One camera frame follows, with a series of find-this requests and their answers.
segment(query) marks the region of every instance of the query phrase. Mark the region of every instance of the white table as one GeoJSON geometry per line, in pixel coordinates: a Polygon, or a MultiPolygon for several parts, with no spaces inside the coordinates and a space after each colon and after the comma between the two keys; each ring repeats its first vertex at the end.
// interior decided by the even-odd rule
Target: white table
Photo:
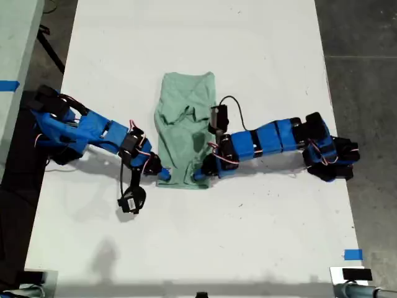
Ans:
{"type": "MultiPolygon", "coordinates": [[[[248,128],[319,111],[336,134],[313,0],[79,1],[63,93],[134,119],[157,149],[153,113],[170,71],[214,72],[218,101],[236,96],[248,128]]],[[[241,130],[229,107],[229,131],[241,130]]],[[[246,163],[203,191],[143,181],[134,220],[116,212],[116,156],[51,163],[26,268],[59,271],[57,297],[331,297],[329,267],[360,265],[343,260],[357,248],[346,183],[285,170],[296,160],[246,163]]]]}
{"type": "Polygon", "coordinates": [[[15,92],[0,92],[0,182],[43,5],[44,0],[0,0],[0,80],[20,83],[15,92]]]}

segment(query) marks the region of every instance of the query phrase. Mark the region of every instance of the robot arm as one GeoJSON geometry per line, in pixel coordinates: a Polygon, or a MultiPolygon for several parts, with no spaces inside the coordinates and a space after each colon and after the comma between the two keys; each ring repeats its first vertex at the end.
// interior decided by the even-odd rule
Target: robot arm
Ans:
{"type": "Polygon", "coordinates": [[[357,143],[332,137],[318,112],[306,116],[305,123],[299,118],[276,120],[232,134],[226,134],[228,123],[227,107],[213,107],[208,130],[216,135],[216,144],[209,143],[213,152],[194,173],[195,180],[234,174],[240,162],[252,158],[303,150],[308,172],[330,182],[353,177],[352,164],[360,159],[357,143]]]}
{"type": "Polygon", "coordinates": [[[133,122],[128,129],[47,86],[39,88],[28,108],[37,121],[35,145],[46,147],[50,158],[59,165],[82,157],[88,145],[121,157],[121,172],[123,165],[132,171],[130,187],[122,191],[122,197],[118,200],[124,213],[137,214],[145,203],[145,190],[139,186],[141,173],[158,175],[163,180],[171,178],[168,170],[161,166],[159,156],[151,152],[145,133],[133,122]],[[80,113],[79,119],[76,119],[72,109],[80,113]]]}

